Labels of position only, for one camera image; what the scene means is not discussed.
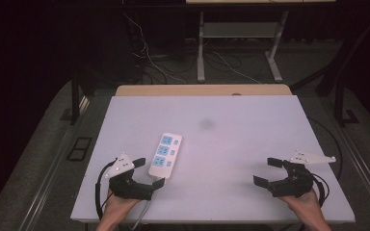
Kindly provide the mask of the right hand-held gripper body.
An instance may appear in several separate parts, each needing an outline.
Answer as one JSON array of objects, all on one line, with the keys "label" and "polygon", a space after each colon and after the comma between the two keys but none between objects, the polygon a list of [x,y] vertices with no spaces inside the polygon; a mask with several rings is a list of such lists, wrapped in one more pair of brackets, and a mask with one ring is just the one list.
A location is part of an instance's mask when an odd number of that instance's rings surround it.
[{"label": "right hand-held gripper body", "polygon": [[287,177],[282,180],[269,182],[268,191],[272,193],[273,197],[287,195],[300,197],[304,193],[309,193],[313,183],[320,185],[320,182],[315,179],[314,174],[305,166],[334,163],[336,158],[296,151],[292,157],[282,161],[283,167],[280,168],[284,168],[287,171]]}]

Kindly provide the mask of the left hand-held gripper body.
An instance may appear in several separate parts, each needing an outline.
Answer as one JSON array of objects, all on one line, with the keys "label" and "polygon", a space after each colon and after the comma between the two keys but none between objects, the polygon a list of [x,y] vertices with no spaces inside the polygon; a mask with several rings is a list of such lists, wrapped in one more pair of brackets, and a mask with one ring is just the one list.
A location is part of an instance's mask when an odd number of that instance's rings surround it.
[{"label": "left hand-held gripper body", "polygon": [[127,154],[114,160],[105,178],[115,196],[126,199],[150,200],[153,194],[151,185],[141,184],[133,179],[136,167]]}]

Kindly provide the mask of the white power strip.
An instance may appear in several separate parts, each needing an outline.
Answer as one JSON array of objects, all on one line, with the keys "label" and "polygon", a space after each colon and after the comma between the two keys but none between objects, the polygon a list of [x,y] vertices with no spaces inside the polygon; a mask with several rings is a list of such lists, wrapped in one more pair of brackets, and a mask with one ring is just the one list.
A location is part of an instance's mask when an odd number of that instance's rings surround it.
[{"label": "white power strip", "polygon": [[182,137],[164,133],[159,140],[148,174],[156,178],[170,178],[178,156]]}]

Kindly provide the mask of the person's left hand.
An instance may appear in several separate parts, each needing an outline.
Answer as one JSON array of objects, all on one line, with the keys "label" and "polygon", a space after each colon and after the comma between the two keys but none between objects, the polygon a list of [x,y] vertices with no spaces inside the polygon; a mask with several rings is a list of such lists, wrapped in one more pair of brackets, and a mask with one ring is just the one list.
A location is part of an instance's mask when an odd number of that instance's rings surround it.
[{"label": "person's left hand", "polygon": [[139,202],[139,199],[121,198],[108,191],[102,219],[112,223],[120,223]]}]

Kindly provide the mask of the person's right hand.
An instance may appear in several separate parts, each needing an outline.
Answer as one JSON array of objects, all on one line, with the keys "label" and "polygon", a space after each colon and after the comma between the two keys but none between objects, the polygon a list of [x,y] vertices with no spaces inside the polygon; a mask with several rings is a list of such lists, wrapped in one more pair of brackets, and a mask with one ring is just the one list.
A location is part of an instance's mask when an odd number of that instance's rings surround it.
[{"label": "person's right hand", "polygon": [[304,224],[313,224],[323,217],[318,197],[314,190],[306,192],[300,197],[287,195],[281,196],[279,199],[285,202],[288,208]]}]

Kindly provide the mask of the white table board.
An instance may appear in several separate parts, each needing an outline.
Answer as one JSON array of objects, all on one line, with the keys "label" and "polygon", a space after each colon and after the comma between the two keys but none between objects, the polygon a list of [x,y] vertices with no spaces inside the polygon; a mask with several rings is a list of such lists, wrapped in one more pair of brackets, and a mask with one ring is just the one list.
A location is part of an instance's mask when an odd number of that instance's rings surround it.
[{"label": "white table board", "polygon": [[104,117],[71,217],[96,222],[94,185],[122,153],[151,159],[164,133],[183,140],[166,185],[141,202],[128,220],[149,223],[284,223],[296,217],[256,187],[286,172],[270,157],[296,151],[321,155],[299,99],[282,96],[115,96]]}]

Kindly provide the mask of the black floor socket plate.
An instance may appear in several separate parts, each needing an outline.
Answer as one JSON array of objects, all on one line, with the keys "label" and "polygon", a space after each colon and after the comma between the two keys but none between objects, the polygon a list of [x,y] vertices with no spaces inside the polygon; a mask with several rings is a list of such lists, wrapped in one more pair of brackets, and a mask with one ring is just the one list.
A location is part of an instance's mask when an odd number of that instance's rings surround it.
[{"label": "black floor socket plate", "polygon": [[78,137],[74,142],[71,150],[66,156],[68,161],[82,162],[85,160],[92,143],[91,137]]}]

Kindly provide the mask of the black stand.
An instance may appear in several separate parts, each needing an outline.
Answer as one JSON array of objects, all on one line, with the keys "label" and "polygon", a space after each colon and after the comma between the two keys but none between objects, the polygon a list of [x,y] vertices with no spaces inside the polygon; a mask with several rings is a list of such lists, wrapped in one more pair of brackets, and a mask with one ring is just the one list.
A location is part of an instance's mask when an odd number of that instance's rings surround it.
[{"label": "black stand", "polygon": [[82,69],[75,69],[70,79],[71,107],[64,110],[61,120],[69,121],[74,125],[83,114],[84,100],[86,97],[86,76]]},{"label": "black stand", "polygon": [[341,127],[346,124],[358,123],[358,119],[352,110],[344,109],[345,81],[344,70],[347,62],[338,69],[337,81],[335,85],[334,111],[333,116]]}]

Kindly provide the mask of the wooden table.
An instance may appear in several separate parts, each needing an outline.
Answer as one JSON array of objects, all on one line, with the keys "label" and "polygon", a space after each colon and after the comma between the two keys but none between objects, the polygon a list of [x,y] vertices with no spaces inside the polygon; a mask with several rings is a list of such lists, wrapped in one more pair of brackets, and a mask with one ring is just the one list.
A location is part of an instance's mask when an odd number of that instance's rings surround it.
[{"label": "wooden table", "polygon": [[126,85],[117,88],[116,96],[183,95],[291,95],[283,84],[243,85]]}]

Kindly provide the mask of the metal floor rail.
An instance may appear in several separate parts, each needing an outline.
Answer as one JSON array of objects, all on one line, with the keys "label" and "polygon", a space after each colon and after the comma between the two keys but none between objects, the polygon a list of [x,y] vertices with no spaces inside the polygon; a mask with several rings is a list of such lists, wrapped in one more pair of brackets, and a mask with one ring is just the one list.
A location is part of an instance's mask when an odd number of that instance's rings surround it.
[{"label": "metal floor rail", "polygon": [[[81,99],[77,100],[77,105],[73,105],[72,109],[77,109],[77,115],[79,117],[86,112],[89,105],[90,100],[86,96],[83,96]],[[56,149],[54,160],[50,164],[47,173],[44,175],[44,178],[41,181],[37,192],[33,196],[32,205],[28,209],[27,214],[21,222],[18,231],[33,231],[48,198],[48,195],[50,194],[54,182],[56,181],[58,169],[63,160],[66,158],[68,146],[71,143],[72,137],[78,127],[78,124],[80,123],[80,119],[78,117],[66,127],[66,131],[63,134],[60,144]]]},{"label": "metal floor rail", "polygon": [[308,117],[325,153],[338,156],[332,169],[356,216],[349,228],[370,231],[370,115],[351,95],[344,109],[352,110],[358,123],[341,127],[327,98],[319,98]]}]

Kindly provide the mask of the grey metal desk frame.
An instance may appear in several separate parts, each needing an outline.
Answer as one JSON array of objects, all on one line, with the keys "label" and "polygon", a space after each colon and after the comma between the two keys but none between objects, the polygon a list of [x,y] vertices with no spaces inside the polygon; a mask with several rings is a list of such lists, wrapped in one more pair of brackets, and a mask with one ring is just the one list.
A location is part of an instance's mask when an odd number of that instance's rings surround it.
[{"label": "grey metal desk frame", "polygon": [[281,13],[278,22],[206,22],[199,14],[197,81],[205,82],[203,43],[205,39],[272,39],[272,47],[265,52],[267,64],[277,83],[282,81],[275,55],[281,41],[289,11]]}]

